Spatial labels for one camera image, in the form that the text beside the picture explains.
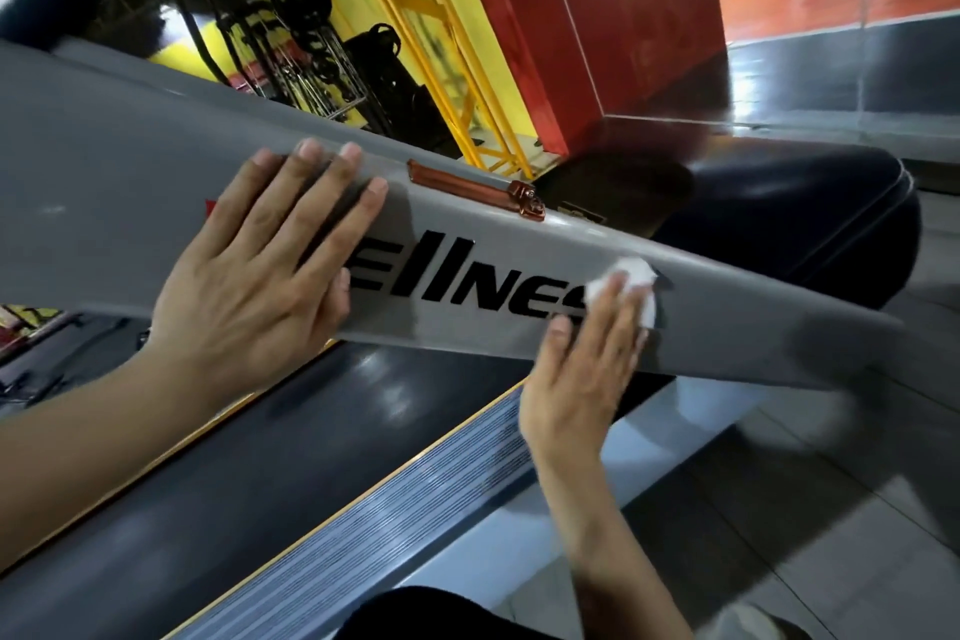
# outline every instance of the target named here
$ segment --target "red pillar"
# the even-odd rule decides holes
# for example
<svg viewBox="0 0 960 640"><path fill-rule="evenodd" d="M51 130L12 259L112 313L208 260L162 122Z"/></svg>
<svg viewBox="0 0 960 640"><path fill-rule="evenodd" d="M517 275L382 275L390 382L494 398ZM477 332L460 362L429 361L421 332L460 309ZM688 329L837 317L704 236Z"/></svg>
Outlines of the red pillar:
<svg viewBox="0 0 960 640"><path fill-rule="evenodd" d="M544 147L570 154L724 50L720 0L481 0Z"/></svg>

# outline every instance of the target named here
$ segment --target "yellow metal frame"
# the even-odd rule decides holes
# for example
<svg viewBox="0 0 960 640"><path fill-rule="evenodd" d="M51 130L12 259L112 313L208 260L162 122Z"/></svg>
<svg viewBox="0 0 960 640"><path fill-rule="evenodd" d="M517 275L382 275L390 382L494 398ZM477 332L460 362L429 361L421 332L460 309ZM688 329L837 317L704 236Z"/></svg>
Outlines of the yellow metal frame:
<svg viewBox="0 0 960 640"><path fill-rule="evenodd" d="M528 180L532 180L534 174L530 162L527 161L517 136L510 128L510 122L500 106L497 94L483 70L480 59L467 36L467 31L460 17L454 10L451 0L379 0L379 2L392 19L403 46L413 55L416 64L422 71L427 90L436 102L443 120L460 148L463 159L475 168L507 176L521 173ZM461 70L466 84L466 95L463 99L461 111L457 111L440 77L430 63L430 58L406 15L407 12L429 16L442 22L447 37L452 44L450 49L453 59ZM470 133L470 125L477 110L479 110L482 119L496 139L498 149L477 146L474 143L474 138ZM497 160L487 167L481 155L493 156Z"/></svg>

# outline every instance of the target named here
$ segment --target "left hand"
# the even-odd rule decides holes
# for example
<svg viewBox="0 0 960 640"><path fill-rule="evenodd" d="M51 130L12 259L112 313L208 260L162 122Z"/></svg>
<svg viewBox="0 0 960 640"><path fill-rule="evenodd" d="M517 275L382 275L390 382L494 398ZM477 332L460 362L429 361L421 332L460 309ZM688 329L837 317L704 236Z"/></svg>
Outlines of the left hand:
<svg viewBox="0 0 960 640"><path fill-rule="evenodd" d="M331 155L307 139L285 159L262 149L244 162L176 262L134 361L154 375L173 371L220 407L275 385L319 354L350 312L343 265L383 207L386 180L373 178L298 264L360 158L353 142Z"/></svg>

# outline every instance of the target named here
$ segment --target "treadmill belt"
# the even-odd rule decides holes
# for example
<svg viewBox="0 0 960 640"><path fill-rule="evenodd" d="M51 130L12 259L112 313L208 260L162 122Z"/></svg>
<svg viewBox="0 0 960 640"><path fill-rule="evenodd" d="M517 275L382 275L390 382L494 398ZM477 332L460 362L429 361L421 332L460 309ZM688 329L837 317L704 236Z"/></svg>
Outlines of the treadmill belt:
<svg viewBox="0 0 960 640"><path fill-rule="evenodd" d="M529 373L341 343L0 580L0 638L157 640Z"/></svg>

